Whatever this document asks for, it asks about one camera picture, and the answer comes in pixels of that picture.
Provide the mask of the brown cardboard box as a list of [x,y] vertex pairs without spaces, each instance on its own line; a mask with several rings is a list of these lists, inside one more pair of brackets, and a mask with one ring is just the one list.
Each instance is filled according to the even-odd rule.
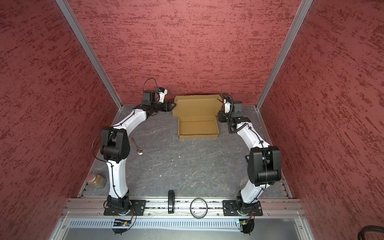
[[222,108],[220,95],[177,96],[175,104],[172,113],[179,119],[180,140],[219,137],[217,115]]

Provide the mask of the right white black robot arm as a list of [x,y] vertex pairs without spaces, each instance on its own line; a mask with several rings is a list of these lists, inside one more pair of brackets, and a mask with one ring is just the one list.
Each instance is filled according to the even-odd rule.
[[260,209],[259,197],[281,180],[281,152],[276,146],[265,142],[255,130],[249,118],[233,118],[231,113],[218,112],[219,121],[227,123],[230,134],[238,134],[250,153],[246,155],[248,182],[239,191],[236,211],[241,216],[252,216]]

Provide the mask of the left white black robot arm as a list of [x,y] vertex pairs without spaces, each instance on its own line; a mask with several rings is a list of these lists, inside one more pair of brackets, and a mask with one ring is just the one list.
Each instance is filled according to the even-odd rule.
[[108,166],[110,190],[104,208],[105,216],[134,216],[135,207],[129,198],[126,181],[126,163],[131,147],[130,133],[147,118],[158,112],[171,112],[177,106],[172,101],[144,102],[137,105],[132,112],[117,124],[102,129],[100,153]]

